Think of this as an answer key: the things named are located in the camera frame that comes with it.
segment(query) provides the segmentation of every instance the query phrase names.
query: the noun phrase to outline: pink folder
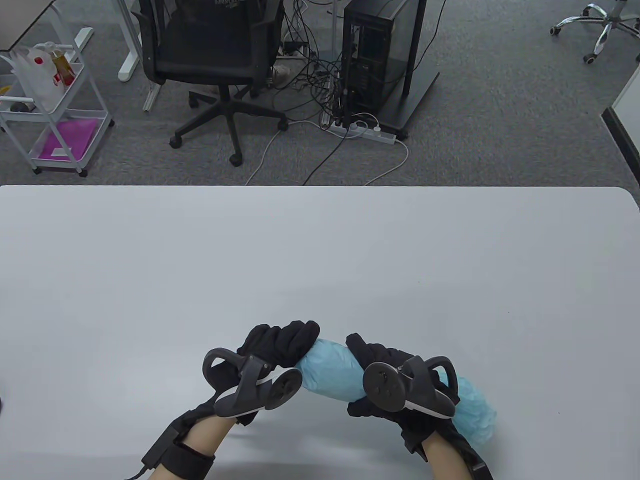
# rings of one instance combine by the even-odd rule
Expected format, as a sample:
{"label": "pink folder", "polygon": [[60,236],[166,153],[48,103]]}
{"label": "pink folder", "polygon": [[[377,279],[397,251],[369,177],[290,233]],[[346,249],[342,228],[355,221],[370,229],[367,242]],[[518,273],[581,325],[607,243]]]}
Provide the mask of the pink folder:
{"label": "pink folder", "polygon": [[[98,118],[78,118],[58,123],[58,131],[62,138],[65,139],[76,160],[80,160],[83,157],[99,122]],[[69,161],[67,154],[53,132],[49,133],[49,137],[47,137],[47,141],[42,148],[42,153],[38,158],[62,162]]]}

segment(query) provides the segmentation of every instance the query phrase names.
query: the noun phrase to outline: chair base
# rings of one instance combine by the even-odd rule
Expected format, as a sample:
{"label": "chair base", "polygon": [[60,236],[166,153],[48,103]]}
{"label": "chair base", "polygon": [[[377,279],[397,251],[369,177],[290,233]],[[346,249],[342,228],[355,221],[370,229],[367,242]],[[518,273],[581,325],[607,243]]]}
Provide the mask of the chair base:
{"label": "chair base", "polygon": [[[582,11],[582,15],[568,17],[562,20],[559,24],[551,27],[550,33],[551,35],[556,36],[560,33],[562,27],[569,25],[570,23],[595,23],[602,25],[602,33],[596,41],[593,52],[583,57],[584,63],[591,64],[596,60],[600,52],[602,52],[611,30],[622,30],[633,37],[640,39],[640,15],[622,15],[621,13],[626,3],[626,0],[617,0],[616,6],[608,13],[601,6],[598,6],[595,3],[589,3]],[[627,25],[627,22],[634,22],[634,25],[629,26]]]}
{"label": "chair base", "polygon": [[204,102],[211,106],[175,131],[175,134],[169,140],[171,148],[180,148],[182,146],[183,135],[195,130],[201,125],[206,124],[217,116],[224,116],[227,120],[227,127],[235,150],[235,153],[229,157],[229,161],[233,166],[240,166],[243,163],[243,157],[238,133],[236,131],[236,123],[234,122],[234,115],[236,113],[278,118],[280,119],[278,122],[279,130],[285,131],[289,128],[289,121],[287,120],[287,115],[284,112],[242,101],[242,98],[250,91],[249,86],[239,90],[233,97],[231,97],[228,85],[219,85],[218,88],[220,89],[219,98],[212,95],[205,95],[203,93],[189,92],[189,107],[197,108],[200,102]]}

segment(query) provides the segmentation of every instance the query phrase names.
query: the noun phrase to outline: white desk leg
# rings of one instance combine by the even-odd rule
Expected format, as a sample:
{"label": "white desk leg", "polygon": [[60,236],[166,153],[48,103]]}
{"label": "white desk leg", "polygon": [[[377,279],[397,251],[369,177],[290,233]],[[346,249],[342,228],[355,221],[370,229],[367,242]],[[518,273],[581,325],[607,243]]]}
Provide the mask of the white desk leg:
{"label": "white desk leg", "polygon": [[[62,41],[63,44],[67,45],[73,45],[75,42],[75,44],[78,46],[78,50],[80,51],[84,49],[86,44],[89,42],[89,39],[93,35],[93,28],[84,27],[80,29],[75,38],[70,38],[67,29],[62,26],[62,24],[60,23],[60,19],[56,15],[50,15],[49,18],[51,20],[51,26],[53,27],[53,30],[56,31],[56,34],[60,41]],[[65,53],[65,56],[67,57],[67,60],[69,62],[76,60],[76,52],[74,51]]]}
{"label": "white desk leg", "polygon": [[112,2],[114,10],[118,14],[118,25],[120,25],[120,30],[122,30],[122,35],[124,36],[124,40],[127,42],[127,46],[129,48],[129,54],[118,72],[118,80],[121,82],[128,82],[131,80],[131,76],[136,70],[136,66],[140,60],[138,58],[139,48],[136,46],[135,42],[137,42],[138,45],[140,45],[141,42],[140,37],[136,38],[135,31],[132,31],[131,13],[129,12],[129,8],[127,7],[125,0],[112,0]]}

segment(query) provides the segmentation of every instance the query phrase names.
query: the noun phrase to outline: white bottle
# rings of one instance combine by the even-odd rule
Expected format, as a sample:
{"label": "white bottle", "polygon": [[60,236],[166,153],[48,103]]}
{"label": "white bottle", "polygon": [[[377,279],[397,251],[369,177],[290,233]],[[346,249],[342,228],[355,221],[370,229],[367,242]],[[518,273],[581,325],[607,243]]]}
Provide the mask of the white bottle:
{"label": "white bottle", "polygon": [[25,48],[16,52],[16,58],[44,109],[53,112],[65,94],[65,85],[51,56],[40,49]]}

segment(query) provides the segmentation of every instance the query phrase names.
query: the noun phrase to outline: black frame stand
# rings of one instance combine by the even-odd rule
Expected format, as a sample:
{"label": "black frame stand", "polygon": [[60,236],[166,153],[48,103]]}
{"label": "black frame stand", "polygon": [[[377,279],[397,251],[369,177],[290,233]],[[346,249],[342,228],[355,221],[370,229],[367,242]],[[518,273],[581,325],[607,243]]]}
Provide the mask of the black frame stand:
{"label": "black frame stand", "polygon": [[382,128],[395,133],[399,140],[407,137],[407,122],[440,75],[435,65],[426,58],[423,58],[418,68],[415,68],[415,58],[418,52],[426,5],[427,0],[418,0],[418,11],[413,26],[411,49],[409,50],[404,82],[398,82],[394,91],[389,95],[380,112],[376,115]]}

